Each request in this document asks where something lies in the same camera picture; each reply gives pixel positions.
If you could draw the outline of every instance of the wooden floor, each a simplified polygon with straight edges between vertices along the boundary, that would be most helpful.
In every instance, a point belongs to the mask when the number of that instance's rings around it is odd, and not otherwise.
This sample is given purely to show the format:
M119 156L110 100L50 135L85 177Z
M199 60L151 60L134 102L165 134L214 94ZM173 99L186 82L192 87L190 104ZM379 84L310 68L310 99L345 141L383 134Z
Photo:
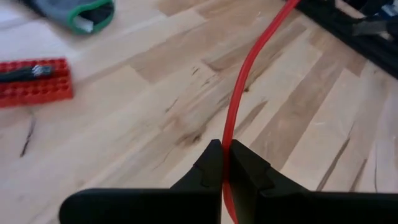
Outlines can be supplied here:
M0 60L66 56L75 98L0 110L0 223L57 223L90 187L169 187L220 138L280 0L118 0L75 36L0 2ZM398 192L398 83L295 11L255 62L235 138L310 190ZM223 223L230 223L223 215Z

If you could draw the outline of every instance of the black 3d printed part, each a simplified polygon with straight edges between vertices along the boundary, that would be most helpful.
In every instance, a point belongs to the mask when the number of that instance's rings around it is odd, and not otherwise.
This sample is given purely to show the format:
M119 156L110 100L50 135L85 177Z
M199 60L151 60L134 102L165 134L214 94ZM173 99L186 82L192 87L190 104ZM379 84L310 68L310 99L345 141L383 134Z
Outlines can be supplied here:
M230 184L239 223L396 223L398 194L311 192L237 140ZM212 140L170 189L91 189L68 197L61 224L221 223L223 156Z

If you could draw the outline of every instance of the black tool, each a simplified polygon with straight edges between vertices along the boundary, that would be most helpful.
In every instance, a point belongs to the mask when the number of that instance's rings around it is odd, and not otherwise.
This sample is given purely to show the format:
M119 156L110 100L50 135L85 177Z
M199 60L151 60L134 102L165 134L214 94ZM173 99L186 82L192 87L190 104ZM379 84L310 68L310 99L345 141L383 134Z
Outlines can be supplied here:
M36 80L39 77L49 76L53 73L52 66L35 65L25 67L10 72L0 73L0 83L24 82Z
M364 19L353 26L353 35L377 35L383 32L389 33L394 39L398 39L398 16L388 20Z

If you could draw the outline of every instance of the green-trimmed gray object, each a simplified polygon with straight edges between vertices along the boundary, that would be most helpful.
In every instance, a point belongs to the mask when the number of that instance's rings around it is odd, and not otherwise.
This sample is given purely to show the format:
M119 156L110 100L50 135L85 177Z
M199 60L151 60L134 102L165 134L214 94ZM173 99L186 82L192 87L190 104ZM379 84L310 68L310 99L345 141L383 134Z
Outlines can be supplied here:
M113 0L21 0L28 7L77 34L95 33L113 18Z

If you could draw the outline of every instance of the light wood plank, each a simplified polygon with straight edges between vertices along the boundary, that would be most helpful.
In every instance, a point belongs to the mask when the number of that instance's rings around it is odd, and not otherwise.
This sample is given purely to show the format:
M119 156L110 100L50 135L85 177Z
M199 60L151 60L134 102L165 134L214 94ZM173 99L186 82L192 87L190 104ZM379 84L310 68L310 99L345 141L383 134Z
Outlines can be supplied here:
M283 167L343 70L335 50L322 55L250 145L276 169Z
M19 2L11 0L0 2L0 30L17 27L37 18L38 15Z
M309 190L319 190L322 179L344 147L351 131L359 105L359 94L358 78L343 70L281 173Z
M372 148L375 127L386 101L388 81L384 72L371 63L367 63L362 76L363 99L349 136L349 143L323 190L348 191Z
M377 125L373 144L375 157L375 189L377 192L398 192L398 85L391 82L389 96Z
M70 58L76 81L90 77L96 72L125 62L133 55L144 52L164 39L184 32L204 22L193 11L184 11L138 32L112 39L101 47L82 52Z
M293 26L290 26L296 18L297 15L292 13L286 19L281 27L288 27L288 29L277 30L273 38L271 38L270 43L267 44L260 53L259 58L269 58L271 62L273 57L278 56L280 50L284 48L286 43L292 42L298 35L305 31L305 27L300 23L295 23ZM271 22L271 18L267 17L260 17L256 20L253 26L248 27L232 39L209 51L205 55L204 62L213 70L222 71L243 61L257 38L264 31L264 27Z
M65 41L52 31L52 26L43 19L0 30L0 43L2 61L61 57L70 49Z
M157 3L157 7L164 14L172 16L207 1L208 0L160 0Z
M262 1L248 1L164 43L134 56L130 62L146 80L157 82L186 63L199 59L206 51L256 22L257 15L268 10Z

